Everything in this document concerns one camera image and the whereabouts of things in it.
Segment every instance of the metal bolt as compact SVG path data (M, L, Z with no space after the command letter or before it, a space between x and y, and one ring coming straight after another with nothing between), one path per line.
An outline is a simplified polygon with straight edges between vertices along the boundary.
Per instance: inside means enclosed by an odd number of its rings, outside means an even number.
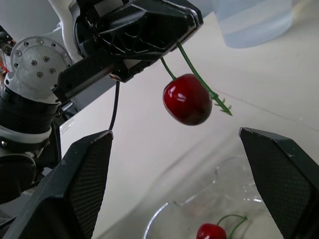
M37 75L39 78L42 78L42 77L43 77L43 73L42 73L42 72L38 72L36 75Z
M50 58L47 57L47 56L45 56L45 57L43 58L43 60L44 60L44 62L49 62L49 61L50 61Z
M15 51L15 55L16 55L16 56L22 56L22 52L21 52L20 50L16 50L16 51Z
M55 69L54 69L54 68L51 68L51 69L49 70L49 72L50 72L51 74L54 74L54 73L55 73Z
M30 63L32 66L36 66L38 64L37 61L35 61L35 60L31 60Z
M42 44L44 43L44 41L43 41L43 39L38 38L38 39L36 40L36 43L42 45Z

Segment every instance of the plastic container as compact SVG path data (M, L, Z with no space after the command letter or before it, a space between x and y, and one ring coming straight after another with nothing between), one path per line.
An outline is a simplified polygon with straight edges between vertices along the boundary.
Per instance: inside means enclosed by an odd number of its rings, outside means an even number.
M269 41L292 25L292 0L212 0L224 41L232 48Z
M144 239L195 239L202 224L216 224L230 214L246 216L233 239L282 239L263 203L244 157L227 160L215 169L215 179L182 203L164 204L147 226ZM242 219L228 217L220 226L229 236Z

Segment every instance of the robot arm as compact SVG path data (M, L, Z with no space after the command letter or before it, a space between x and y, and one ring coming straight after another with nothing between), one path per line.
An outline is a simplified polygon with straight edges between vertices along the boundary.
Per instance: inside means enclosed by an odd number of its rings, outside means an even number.
M74 0L69 10L69 34L82 60L73 64L62 29L23 39L12 49L13 71L0 90L0 175L7 182L0 186L0 203L28 189L46 165L55 138L52 121L62 103L108 74L127 82L203 24L186 0Z

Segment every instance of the black cable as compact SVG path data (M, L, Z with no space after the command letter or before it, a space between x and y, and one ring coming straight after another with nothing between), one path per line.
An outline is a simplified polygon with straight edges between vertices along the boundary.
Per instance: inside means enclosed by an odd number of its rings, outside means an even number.
M61 154L60 154L59 145L58 145L59 142L56 136L54 121L52 121L51 128L52 128L51 143L53 144L54 159L55 159L54 166L57 166L61 161Z
M118 104L119 104L119 95L120 95L120 82L116 82L116 87L115 87L115 98L114 98L114 107L113 107L113 115L112 115L112 120L111 124L109 127L109 130L113 130L115 119L116 119L116 113L118 111Z

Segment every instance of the white table surface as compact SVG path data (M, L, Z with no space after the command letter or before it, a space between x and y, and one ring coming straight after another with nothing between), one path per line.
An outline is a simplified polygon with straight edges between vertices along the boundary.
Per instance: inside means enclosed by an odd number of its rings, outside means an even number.
M319 163L318 11L319 1L302 1L287 33L247 49L227 48L215 16L205 18L184 48L207 83L233 106L233 117L215 107L200 126L176 122L162 103L170 77L159 62L121 84L107 187L93 238L132 211L165 170L209 135L215 140L205 150L216 160L243 155L238 131L252 127L294 139ZM165 59L176 75L190 72L178 51ZM63 154L74 141L108 128L114 92L109 90L66 123Z

